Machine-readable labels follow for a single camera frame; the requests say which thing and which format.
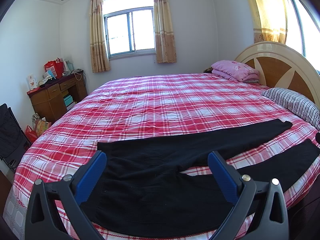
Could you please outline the red plaid bed cover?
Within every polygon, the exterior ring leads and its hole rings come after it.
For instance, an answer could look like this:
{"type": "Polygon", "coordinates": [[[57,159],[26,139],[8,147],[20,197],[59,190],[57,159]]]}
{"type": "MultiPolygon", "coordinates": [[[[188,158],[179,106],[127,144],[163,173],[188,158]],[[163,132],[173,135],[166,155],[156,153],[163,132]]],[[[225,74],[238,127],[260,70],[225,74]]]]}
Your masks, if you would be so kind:
{"type": "Polygon", "coordinates": [[[256,150],[228,161],[242,168],[303,142],[317,130],[262,96],[266,86],[213,74],[131,77],[110,81],[77,103],[43,133],[18,165],[13,192],[27,206],[34,181],[74,174],[95,153],[97,143],[238,127],[273,119],[292,128],[256,150]]]}

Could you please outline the black pants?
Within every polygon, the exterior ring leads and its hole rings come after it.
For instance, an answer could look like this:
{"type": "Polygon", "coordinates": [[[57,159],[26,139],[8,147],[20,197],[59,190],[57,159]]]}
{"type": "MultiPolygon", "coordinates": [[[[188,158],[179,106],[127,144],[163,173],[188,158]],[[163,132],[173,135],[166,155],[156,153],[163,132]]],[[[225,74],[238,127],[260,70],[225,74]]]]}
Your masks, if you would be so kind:
{"type": "Polygon", "coordinates": [[[99,142],[107,166],[81,208],[112,232],[176,238],[217,229],[232,208],[211,175],[189,176],[217,151],[223,159],[255,149],[289,130],[278,119],[210,132],[99,142]]]}

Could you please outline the beige curtain right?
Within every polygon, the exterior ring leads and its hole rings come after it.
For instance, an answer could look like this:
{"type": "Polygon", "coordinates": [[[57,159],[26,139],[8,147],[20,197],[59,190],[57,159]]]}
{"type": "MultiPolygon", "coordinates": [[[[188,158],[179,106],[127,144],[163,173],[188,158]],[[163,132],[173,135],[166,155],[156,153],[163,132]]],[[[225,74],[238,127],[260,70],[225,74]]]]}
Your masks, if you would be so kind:
{"type": "Polygon", "coordinates": [[[154,0],[153,19],[157,63],[176,63],[175,37],[169,0],[154,0]]]}

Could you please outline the patterned bag on floor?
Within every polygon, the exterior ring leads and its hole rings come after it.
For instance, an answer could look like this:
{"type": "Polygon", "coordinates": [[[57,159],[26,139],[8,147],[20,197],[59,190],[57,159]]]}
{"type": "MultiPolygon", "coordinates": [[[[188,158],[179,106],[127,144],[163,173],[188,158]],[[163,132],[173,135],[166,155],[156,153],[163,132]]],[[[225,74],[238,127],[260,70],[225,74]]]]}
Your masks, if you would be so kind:
{"type": "Polygon", "coordinates": [[[33,121],[34,131],[38,137],[41,136],[52,125],[51,122],[47,122],[46,120],[42,120],[37,113],[35,113],[32,116],[32,121],[33,121]]]}

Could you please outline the red plastic bag floor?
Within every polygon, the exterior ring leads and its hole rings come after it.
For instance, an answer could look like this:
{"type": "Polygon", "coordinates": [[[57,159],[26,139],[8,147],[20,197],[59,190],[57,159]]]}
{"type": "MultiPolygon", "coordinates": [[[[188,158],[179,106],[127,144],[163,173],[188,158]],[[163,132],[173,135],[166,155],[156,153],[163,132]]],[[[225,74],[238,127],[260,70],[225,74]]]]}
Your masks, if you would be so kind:
{"type": "Polygon", "coordinates": [[[33,143],[37,140],[37,138],[38,138],[36,132],[35,132],[29,125],[26,126],[24,133],[25,133],[26,137],[28,138],[28,140],[29,140],[32,144],[33,144],[33,143]]]}

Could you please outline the striped grey pillow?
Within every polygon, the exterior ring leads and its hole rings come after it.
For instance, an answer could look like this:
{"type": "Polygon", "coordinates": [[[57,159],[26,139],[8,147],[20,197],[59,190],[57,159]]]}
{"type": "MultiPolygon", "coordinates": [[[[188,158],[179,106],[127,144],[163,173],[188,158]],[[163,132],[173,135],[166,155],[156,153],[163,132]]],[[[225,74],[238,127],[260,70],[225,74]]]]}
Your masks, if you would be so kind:
{"type": "Polygon", "coordinates": [[[319,131],[319,108],[306,96],[290,89],[278,87],[267,89],[261,94],[291,111],[319,131]]]}

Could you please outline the black folding chair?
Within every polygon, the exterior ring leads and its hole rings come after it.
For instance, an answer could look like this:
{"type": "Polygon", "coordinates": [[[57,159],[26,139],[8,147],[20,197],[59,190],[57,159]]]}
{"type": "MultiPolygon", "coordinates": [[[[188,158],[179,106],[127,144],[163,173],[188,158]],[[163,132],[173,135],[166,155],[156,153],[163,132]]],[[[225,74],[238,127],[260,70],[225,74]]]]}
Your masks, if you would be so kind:
{"type": "Polygon", "coordinates": [[[30,148],[31,141],[20,128],[7,104],[2,104],[0,111],[1,160],[15,172],[23,155],[30,148]]]}

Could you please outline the beige curtain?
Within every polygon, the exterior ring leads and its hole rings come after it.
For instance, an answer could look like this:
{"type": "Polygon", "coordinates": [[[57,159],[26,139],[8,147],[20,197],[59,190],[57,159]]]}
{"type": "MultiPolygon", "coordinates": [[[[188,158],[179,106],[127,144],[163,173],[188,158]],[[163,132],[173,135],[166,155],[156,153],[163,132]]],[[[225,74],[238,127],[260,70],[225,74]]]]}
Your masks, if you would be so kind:
{"type": "Polygon", "coordinates": [[[154,0],[153,19],[157,63],[176,63],[175,37],[169,0],[154,0]]]}
{"type": "Polygon", "coordinates": [[[104,15],[104,0],[90,0],[89,32],[92,72],[107,72],[111,69],[106,49],[104,15]]]}

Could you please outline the yellow side curtain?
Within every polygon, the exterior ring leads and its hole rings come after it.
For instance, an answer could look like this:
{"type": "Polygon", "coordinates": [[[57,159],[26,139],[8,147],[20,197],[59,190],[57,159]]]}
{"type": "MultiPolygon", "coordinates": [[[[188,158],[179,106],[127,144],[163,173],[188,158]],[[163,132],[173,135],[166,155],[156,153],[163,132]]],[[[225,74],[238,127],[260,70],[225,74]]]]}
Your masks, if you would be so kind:
{"type": "Polygon", "coordinates": [[[253,22],[254,42],[281,44],[287,38],[286,0],[248,0],[253,22]]]}

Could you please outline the beige curtain left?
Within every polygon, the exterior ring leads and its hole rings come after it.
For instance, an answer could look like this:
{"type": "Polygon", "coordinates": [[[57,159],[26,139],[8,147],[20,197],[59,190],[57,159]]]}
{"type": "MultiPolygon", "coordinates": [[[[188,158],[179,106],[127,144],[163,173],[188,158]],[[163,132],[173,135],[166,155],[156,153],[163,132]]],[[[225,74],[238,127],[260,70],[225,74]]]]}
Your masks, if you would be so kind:
{"type": "Polygon", "coordinates": [[[104,15],[104,0],[90,0],[89,32],[92,72],[107,72],[111,69],[106,49],[104,15]]]}

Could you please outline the folded pink blanket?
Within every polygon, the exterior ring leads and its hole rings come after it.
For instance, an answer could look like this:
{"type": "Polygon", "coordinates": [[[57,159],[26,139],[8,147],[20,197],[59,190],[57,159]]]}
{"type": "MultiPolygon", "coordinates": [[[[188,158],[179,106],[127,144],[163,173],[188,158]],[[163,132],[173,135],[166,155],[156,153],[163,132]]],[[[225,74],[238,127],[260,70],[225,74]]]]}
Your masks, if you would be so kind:
{"type": "Polygon", "coordinates": [[[258,83],[259,72],[247,64],[237,61],[221,60],[211,65],[212,73],[229,81],[258,83]]]}

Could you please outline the white card on desk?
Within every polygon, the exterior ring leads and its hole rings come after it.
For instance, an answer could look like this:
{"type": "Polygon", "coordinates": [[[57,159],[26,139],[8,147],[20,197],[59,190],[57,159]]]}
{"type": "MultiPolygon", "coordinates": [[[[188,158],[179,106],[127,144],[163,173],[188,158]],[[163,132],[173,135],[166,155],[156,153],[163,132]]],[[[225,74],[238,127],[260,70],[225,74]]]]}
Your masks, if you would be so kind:
{"type": "Polygon", "coordinates": [[[38,87],[37,79],[33,74],[27,76],[29,90],[33,90],[38,87]]]}

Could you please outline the window with grey frame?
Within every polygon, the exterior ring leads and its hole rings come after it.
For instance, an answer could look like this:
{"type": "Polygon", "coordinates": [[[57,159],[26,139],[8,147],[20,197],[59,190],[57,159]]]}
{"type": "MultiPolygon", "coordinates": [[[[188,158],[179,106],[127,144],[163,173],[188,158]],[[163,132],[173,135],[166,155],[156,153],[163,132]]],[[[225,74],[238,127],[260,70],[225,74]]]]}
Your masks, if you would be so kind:
{"type": "Polygon", "coordinates": [[[155,53],[153,0],[104,0],[103,17],[110,59],[155,53]]]}

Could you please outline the cream wooden headboard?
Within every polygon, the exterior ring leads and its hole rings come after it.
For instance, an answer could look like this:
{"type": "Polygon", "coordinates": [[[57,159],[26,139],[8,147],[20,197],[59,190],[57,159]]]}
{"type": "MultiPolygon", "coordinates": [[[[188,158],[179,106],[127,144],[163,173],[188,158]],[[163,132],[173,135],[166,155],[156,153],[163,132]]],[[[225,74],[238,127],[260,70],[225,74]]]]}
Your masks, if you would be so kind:
{"type": "Polygon", "coordinates": [[[259,72],[259,83],[293,90],[319,106],[319,73],[294,49],[277,42],[258,42],[235,59],[259,72]]]}

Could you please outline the red gift bag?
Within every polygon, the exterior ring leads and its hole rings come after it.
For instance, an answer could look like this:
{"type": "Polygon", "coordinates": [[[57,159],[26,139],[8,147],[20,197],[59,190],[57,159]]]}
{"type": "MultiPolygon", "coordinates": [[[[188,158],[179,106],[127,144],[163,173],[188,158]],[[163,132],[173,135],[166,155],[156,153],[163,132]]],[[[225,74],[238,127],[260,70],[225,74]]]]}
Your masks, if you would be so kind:
{"type": "Polygon", "coordinates": [[[64,65],[63,65],[63,61],[60,60],[60,58],[57,58],[53,61],[48,61],[45,65],[44,65],[44,69],[46,71],[51,71],[53,73],[53,76],[55,78],[61,78],[63,76],[63,72],[64,72],[64,65]]]}

